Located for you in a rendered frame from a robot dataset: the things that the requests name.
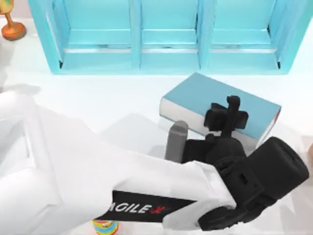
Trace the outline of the light blue book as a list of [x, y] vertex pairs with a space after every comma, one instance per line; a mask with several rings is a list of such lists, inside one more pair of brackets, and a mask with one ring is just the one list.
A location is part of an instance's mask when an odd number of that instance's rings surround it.
[[239, 110], [248, 114], [245, 128], [236, 128], [232, 136], [246, 149], [255, 149], [272, 130], [281, 106], [202, 74], [192, 74], [166, 93], [160, 101], [159, 114], [173, 122], [185, 121], [190, 130], [205, 136], [211, 133], [204, 126], [205, 114], [213, 103], [228, 107], [226, 98], [231, 95], [240, 98]]

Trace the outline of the pale grey rounded box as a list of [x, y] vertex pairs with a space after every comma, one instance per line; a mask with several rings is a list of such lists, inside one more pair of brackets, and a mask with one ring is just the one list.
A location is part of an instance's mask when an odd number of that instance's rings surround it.
[[165, 159], [175, 163], [182, 163], [185, 142], [188, 137], [188, 124], [176, 121], [168, 132]]

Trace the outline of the light blue rack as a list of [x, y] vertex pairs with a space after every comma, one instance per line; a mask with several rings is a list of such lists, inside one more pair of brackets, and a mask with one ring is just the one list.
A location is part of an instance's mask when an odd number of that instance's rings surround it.
[[28, 0], [54, 74], [286, 74], [313, 0]]

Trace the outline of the stack of coloured rings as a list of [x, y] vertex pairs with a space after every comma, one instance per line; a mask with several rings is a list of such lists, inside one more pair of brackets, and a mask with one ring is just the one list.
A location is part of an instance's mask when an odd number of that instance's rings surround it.
[[112, 220], [92, 220], [93, 227], [98, 235], [115, 235], [119, 222]]

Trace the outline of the orange and gold trophy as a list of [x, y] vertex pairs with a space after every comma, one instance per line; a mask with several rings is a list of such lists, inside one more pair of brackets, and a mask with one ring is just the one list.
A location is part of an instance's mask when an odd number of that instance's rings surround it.
[[23, 38], [26, 35], [26, 27], [21, 22], [12, 20], [10, 13], [14, 8], [14, 0], [0, 0], [0, 15], [4, 15], [7, 24], [1, 29], [4, 39], [15, 41]]

